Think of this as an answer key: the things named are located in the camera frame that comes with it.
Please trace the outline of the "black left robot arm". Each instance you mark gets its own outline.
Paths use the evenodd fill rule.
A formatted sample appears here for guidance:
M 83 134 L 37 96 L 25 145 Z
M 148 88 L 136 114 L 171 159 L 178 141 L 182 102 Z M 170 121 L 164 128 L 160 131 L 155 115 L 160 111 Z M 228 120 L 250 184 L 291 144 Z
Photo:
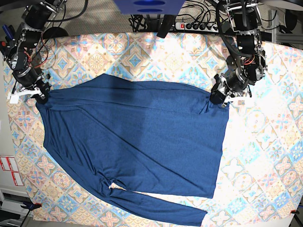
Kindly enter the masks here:
M 224 11 L 236 34 L 236 43 L 228 41 L 220 20 Z M 265 77 L 266 54 L 262 47 L 261 17 L 255 0 L 220 0 L 215 8 L 218 33 L 230 55 L 226 73 L 215 75 L 210 101 L 226 107 L 241 97 L 251 97 L 250 86 Z

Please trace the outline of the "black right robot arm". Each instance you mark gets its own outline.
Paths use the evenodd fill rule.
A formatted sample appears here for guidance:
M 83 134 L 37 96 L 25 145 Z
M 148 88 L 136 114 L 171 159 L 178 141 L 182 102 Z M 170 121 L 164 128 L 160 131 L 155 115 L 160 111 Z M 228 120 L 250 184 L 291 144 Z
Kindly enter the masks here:
M 64 0 L 26 0 L 12 1 L 1 6 L 1 11 L 9 7 L 24 6 L 22 22 L 17 29 L 12 25 L 3 25 L 6 37 L 0 43 L 0 51 L 3 60 L 12 70 L 15 84 L 21 88 L 13 88 L 10 94 L 10 102 L 16 103 L 20 96 L 29 95 L 38 103 L 45 104 L 48 101 L 50 84 L 45 81 L 49 79 L 41 67 L 46 62 L 42 58 L 40 63 L 35 62 L 35 57 L 42 48 L 46 47 L 49 39 L 59 33 L 65 33 L 59 26 L 50 28 L 52 22 L 62 23 L 63 19 L 56 19 L 59 12 L 66 11 Z

